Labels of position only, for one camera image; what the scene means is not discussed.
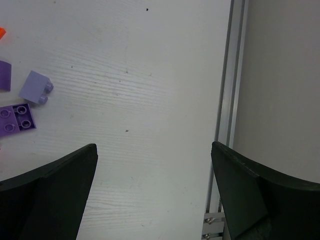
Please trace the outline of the purple 2x4 lego plate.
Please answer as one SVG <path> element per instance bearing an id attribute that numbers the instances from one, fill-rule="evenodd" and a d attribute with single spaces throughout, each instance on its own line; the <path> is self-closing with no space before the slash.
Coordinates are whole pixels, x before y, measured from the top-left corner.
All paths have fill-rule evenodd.
<path id="1" fill-rule="evenodd" d="M 36 124 L 28 103 L 20 103 L 0 108 L 0 137 L 11 136 L 36 129 Z"/>

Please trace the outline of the light purple 2x2 brick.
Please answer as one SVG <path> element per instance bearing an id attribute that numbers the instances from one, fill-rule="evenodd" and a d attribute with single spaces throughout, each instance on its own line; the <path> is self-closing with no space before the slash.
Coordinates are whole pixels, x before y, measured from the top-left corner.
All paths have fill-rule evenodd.
<path id="1" fill-rule="evenodd" d="M 54 85 L 47 76 L 31 71 L 27 76 L 18 96 L 37 105 L 44 105 L 48 101 L 48 94 Z"/>

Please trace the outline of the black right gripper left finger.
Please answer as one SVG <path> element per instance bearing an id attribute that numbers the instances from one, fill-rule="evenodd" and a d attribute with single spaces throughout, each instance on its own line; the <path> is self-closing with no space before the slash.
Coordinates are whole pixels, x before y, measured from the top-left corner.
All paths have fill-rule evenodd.
<path id="1" fill-rule="evenodd" d="M 98 163 L 88 144 L 0 183 L 2 240 L 75 240 Z"/>

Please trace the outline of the light purple sloped brick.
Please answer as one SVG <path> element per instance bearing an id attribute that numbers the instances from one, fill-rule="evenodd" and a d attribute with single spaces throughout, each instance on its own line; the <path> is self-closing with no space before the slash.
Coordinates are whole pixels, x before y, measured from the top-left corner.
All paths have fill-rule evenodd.
<path id="1" fill-rule="evenodd" d="M 0 89 L 10 92 L 12 80 L 12 65 L 5 61 L 0 61 Z"/>

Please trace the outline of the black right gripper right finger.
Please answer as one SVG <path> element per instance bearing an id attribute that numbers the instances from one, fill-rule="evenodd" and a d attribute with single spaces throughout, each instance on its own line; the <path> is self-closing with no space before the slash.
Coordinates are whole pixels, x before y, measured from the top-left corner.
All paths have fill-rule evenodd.
<path id="1" fill-rule="evenodd" d="M 213 170 L 232 240 L 318 240 L 320 185 L 212 143 Z"/>

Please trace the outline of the small orange curved piece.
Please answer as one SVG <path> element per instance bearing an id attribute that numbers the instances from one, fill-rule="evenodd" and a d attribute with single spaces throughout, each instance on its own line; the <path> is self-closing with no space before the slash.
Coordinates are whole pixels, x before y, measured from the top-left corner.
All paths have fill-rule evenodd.
<path id="1" fill-rule="evenodd" d="M 6 30 L 0 27 L 0 40 L 4 37 L 5 34 L 6 34 Z"/>

